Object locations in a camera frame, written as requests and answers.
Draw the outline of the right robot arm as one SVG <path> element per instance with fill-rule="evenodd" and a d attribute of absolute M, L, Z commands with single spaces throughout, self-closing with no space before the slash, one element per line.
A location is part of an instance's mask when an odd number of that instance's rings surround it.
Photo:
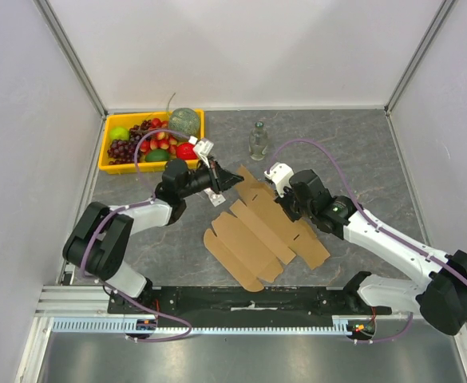
<path fill-rule="evenodd" d="M 358 245 L 399 269 L 405 280 L 375 274 L 343 294 L 352 314 L 370 306 L 420 314 L 443 334 L 467 323 L 467 253 L 449 254 L 403 235 L 363 208 L 354 194 L 333 196 L 312 170 L 277 163 L 264 173 L 288 218 L 309 219 L 320 231 Z"/>

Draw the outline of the brown cardboard box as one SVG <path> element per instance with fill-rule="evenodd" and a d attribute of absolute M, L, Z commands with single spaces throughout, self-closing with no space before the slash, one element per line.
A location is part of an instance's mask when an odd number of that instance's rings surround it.
<path fill-rule="evenodd" d="M 311 270 L 322 266 L 330 253 L 310 224 L 290 221 L 269 186 L 244 166 L 238 173 L 244 178 L 235 186 L 239 199 L 204 232 L 207 250 L 249 292 L 274 282 L 297 256 Z"/>

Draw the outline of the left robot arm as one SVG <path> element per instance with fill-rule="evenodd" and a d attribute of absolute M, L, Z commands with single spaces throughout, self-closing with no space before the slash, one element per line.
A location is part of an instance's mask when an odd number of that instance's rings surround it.
<path fill-rule="evenodd" d="M 63 259 L 125 294 L 125 305 L 136 314 L 152 307 L 152 282 L 126 261 L 131 235 L 175 223 L 186 209 L 185 199 L 207 189 L 220 194 L 244 181 L 213 158 L 192 170 L 184 160 L 170 160 L 153 197 L 112 207 L 90 203 L 62 249 Z"/>

